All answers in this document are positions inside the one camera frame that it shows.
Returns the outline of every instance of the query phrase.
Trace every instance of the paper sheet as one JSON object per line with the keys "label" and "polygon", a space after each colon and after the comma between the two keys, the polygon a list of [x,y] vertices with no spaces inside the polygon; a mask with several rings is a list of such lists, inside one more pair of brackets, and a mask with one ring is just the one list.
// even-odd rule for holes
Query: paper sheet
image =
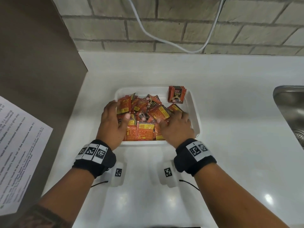
{"label": "paper sheet", "polygon": [[0,96],[0,215],[17,211],[52,130]]}

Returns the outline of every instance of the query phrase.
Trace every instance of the forearm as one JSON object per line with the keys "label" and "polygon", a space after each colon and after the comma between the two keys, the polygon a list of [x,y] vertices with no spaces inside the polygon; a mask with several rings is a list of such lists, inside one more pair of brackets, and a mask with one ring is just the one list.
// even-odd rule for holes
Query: forearm
{"label": "forearm", "polygon": [[221,227],[288,227],[217,164],[194,176],[215,222]]}
{"label": "forearm", "polygon": [[11,227],[72,227],[93,180],[89,171],[72,168]]}

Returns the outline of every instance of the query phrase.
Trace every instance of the white tray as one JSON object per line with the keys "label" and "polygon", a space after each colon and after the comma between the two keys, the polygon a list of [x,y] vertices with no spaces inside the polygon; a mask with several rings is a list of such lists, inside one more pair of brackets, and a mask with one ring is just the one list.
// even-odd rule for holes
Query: white tray
{"label": "white tray", "polygon": [[[131,95],[133,93],[136,93],[136,95],[138,95],[140,98],[146,97],[148,94],[152,96],[158,95],[163,105],[168,107],[172,104],[172,103],[168,103],[168,92],[169,92],[168,86],[125,87],[125,88],[120,88],[116,91],[114,99],[118,100],[119,98],[124,97],[125,95]],[[194,130],[196,137],[198,137],[201,132],[201,121],[199,118],[199,114],[197,112],[194,97],[189,89],[187,89],[184,98],[184,103],[177,105],[183,111],[189,114],[189,119],[191,120],[192,128]],[[168,144],[168,143],[166,141],[134,141],[134,142],[125,141],[121,143],[121,145],[160,145],[160,144]]]}

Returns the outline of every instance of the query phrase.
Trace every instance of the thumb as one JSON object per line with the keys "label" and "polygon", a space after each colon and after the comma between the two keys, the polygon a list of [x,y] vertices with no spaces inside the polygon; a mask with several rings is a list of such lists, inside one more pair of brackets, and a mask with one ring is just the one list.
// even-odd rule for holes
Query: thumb
{"label": "thumb", "polygon": [[164,128],[167,127],[167,124],[163,119],[158,118],[156,121],[159,124],[159,127],[161,130],[163,130]]}
{"label": "thumb", "polygon": [[127,114],[125,114],[124,118],[121,120],[121,124],[119,127],[119,130],[121,132],[124,132],[124,133],[126,132],[130,117],[131,117],[131,115],[127,113]]}

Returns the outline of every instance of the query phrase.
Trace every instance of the tattoo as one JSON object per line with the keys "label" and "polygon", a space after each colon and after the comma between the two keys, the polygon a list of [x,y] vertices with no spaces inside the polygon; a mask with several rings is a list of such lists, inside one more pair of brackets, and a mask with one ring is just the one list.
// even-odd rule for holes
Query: tattoo
{"label": "tattoo", "polygon": [[72,225],[50,210],[34,205],[10,228],[71,228]]}

